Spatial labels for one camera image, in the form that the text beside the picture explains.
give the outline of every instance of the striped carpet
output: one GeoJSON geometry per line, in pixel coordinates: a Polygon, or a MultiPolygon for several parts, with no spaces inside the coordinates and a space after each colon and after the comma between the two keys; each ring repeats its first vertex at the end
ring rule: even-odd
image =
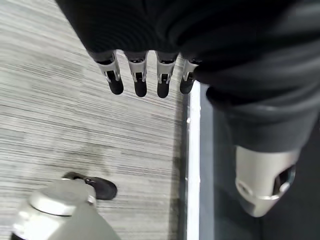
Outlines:
{"type": "Polygon", "coordinates": [[[53,0],[2,0],[0,22],[0,239],[30,192],[68,171],[117,185],[98,211],[123,240],[176,239],[181,60],[160,99],[150,52],[139,98],[119,51],[116,96],[53,0]]]}

